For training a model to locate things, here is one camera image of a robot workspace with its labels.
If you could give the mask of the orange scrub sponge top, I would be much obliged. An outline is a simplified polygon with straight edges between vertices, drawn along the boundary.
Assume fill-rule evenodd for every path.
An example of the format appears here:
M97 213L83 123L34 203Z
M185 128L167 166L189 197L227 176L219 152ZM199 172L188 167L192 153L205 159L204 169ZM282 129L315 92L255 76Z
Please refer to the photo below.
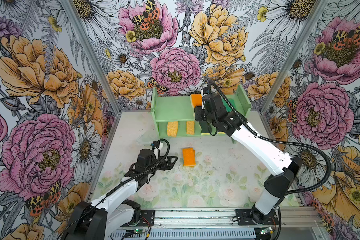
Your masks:
M192 94L190 95L191 98L191 105L192 108L196 108L196 107L202 107L203 106L203 101L202 101L202 95L201 94Z

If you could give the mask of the orange scrub sponge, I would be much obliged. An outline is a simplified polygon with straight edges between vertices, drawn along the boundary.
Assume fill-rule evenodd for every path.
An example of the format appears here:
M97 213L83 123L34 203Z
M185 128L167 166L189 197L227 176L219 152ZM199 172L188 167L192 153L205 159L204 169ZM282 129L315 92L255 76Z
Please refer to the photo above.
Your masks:
M196 165L195 150L193 148L183 149L184 167L194 167Z
M192 94L190 95L191 98L191 105L192 108L196 108L196 107L202 107L203 106L203 101L202 101L202 95L201 94Z

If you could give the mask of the orange scrub sponge bottom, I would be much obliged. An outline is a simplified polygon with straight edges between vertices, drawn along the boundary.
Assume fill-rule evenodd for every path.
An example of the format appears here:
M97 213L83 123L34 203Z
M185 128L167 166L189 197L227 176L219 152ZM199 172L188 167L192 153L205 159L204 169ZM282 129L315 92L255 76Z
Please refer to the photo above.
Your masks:
M194 167L196 165L195 150L193 148L183 149L184 167Z

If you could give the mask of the yellow cellulose sponge front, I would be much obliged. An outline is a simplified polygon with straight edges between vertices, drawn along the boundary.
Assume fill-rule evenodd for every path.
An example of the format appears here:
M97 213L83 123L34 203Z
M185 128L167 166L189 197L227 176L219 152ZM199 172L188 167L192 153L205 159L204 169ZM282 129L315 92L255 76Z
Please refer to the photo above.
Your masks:
M195 121L186 122L186 134L194 135L195 134Z

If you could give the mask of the yellow cellulose sponge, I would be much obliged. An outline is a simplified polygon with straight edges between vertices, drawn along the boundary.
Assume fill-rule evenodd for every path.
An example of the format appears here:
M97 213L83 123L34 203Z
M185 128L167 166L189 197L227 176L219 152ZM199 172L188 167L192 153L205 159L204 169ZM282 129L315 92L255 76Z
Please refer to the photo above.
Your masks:
M186 134L194 135L195 134L195 121L186 122Z
M179 122L168 122L167 124L167 136L175 138L179 129Z

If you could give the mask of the yellow cellulose sponge back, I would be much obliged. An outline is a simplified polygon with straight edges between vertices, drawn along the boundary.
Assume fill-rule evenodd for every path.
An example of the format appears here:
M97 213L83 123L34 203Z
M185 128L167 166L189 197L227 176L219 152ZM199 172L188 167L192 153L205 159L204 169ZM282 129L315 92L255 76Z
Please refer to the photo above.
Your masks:
M175 138L179 129L179 122L168 122L167 124L167 136Z

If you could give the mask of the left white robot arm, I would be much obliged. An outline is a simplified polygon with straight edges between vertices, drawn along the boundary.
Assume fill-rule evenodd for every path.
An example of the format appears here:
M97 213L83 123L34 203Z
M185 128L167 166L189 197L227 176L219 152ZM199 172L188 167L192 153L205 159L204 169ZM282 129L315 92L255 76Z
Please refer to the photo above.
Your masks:
M178 160L169 156L169 146L164 154L161 148L160 142L154 142L150 149L140 150L137 161L116 187L89 203L77 204L60 238L103 240L122 225L139 221L141 207L129 197L148 183L156 171L171 170Z

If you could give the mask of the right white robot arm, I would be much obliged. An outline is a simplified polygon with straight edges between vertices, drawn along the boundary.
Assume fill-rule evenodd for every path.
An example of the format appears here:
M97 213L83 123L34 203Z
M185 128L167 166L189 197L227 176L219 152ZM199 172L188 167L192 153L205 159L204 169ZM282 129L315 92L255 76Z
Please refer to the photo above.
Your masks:
M195 120L207 123L217 132L223 132L236 142L249 149L269 170L270 176L264 182L264 190L252 207L245 220L262 225L270 217L271 211L278 207L288 195L302 161L275 147L270 140L252 128L248 120L233 106L228 112L224 103L229 103L225 96L218 93L202 94L202 104L194 108Z

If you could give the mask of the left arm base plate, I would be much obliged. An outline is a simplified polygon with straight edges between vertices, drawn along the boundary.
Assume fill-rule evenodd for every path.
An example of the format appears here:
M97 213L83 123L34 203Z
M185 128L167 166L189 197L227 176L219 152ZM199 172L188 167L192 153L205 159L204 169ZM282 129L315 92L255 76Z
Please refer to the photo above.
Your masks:
M124 224L123 227L153 227L155 213L155 210L140 210L137 214L134 213L132 220Z

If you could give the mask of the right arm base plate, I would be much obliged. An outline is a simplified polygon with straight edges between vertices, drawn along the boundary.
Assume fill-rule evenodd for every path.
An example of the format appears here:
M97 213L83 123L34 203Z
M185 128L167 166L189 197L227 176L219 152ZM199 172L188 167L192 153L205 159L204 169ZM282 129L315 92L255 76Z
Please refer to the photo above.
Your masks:
M267 215L264 215L256 209L236 209L232 218L233 222L237 222L239 226L275 226L279 223L279 218L274 209Z

